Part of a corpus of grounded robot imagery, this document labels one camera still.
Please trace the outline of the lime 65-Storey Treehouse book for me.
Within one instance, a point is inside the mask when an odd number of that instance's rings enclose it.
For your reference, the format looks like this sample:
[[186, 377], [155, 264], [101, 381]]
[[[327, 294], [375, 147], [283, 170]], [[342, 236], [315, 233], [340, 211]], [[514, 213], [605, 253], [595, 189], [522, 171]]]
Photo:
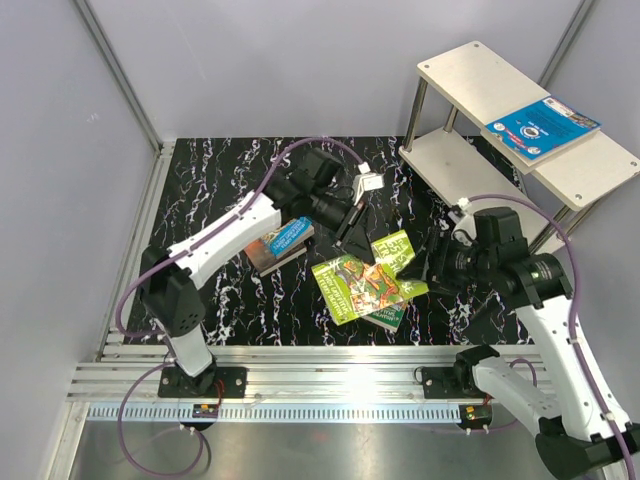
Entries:
[[428, 292], [424, 282], [397, 278], [415, 257], [404, 230], [374, 241], [372, 250], [371, 264], [345, 254], [312, 267], [322, 297], [338, 325], [380, 312], [401, 320], [407, 302]]

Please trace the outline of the green 104-Storey Treehouse book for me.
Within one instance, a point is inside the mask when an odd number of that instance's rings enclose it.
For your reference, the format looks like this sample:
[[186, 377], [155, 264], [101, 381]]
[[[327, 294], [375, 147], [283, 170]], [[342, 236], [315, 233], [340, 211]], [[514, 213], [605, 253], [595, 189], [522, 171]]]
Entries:
[[371, 312], [363, 316], [363, 319], [395, 333], [404, 318], [406, 308], [406, 302], [397, 303], [382, 310]]

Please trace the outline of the blue 26-Storey Treehouse book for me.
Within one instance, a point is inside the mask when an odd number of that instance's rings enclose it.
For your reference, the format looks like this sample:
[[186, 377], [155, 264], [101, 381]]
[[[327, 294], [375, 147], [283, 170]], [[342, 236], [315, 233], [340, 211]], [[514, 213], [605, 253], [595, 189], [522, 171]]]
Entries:
[[275, 258], [281, 258], [313, 236], [314, 233], [312, 221], [308, 217], [301, 217], [262, 236], [261, 240]]

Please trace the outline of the blue back-cover book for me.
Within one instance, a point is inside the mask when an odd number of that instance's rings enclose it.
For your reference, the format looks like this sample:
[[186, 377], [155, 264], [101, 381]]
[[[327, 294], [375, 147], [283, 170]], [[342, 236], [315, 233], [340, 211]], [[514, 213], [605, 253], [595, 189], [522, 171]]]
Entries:
[[547, 96], [485, 125], [485, 130], [526, 170], [533, 170], [555, 154], [595, 134], [601, 123], [553, 96]]

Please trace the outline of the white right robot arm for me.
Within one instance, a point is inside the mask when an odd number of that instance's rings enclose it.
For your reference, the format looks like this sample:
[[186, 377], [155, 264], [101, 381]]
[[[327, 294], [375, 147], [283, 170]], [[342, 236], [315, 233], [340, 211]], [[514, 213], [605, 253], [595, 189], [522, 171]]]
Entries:
[[498, 400], [532, 435], [547, 470], [573, 479], [623, 462], [635, 478], [639, 426], [616, 401], [579, 325], [578, 284], [552, 254], [533, 255], [517, 212], [492, 207], [473, 215], [475, 234], [430, 230], [398, 273], [440, 294], [475, 284], [497, 292], [533, 337], [555, 395], [515, 373], [496, 349], [456, 356], [453, 385], [465, 397]]

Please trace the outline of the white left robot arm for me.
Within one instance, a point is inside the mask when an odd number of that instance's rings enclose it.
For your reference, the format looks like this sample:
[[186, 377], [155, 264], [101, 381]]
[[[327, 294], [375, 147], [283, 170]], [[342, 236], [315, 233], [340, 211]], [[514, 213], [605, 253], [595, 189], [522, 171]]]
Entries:
[[382, 188], [384, 178], [362, 162], [347, 196], [341, 198], [330, 189], [340, 169], [334, 157], [314, 149], [289, 172], [267, 175], [256, 190], [195, 235], [167, 249], [148, 247], [143, 252], [137, 296], [159, 323], [175, 360], [174, 366], [162, 369], [161, 395], [196, 398], [222, 393], [216, 358], [201, 328], [207, 310], [202, 290], [252, 242], [306, 217], [330, 230], [344, 252], [373, 261], [364, 196]]

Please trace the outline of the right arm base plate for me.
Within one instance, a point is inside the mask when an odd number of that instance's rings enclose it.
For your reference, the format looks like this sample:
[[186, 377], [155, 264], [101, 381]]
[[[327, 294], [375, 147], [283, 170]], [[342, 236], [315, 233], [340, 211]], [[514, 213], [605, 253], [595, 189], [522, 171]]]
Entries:
[[477, 388], [470, 374], [456, 367], [418, 367], [415, 378], [425, 399], [471, 399], [488, 401], [491, 396]]

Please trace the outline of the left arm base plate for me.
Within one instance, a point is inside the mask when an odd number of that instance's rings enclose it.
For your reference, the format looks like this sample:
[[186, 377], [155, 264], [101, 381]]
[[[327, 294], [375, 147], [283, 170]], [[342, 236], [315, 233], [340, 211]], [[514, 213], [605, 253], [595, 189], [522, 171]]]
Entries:
[[215, 367], [197, 377], [190, 377], [180, 368], [164, 368], [158, 387], [160, 398], [243, 399], [248, 370], [244, 367]]

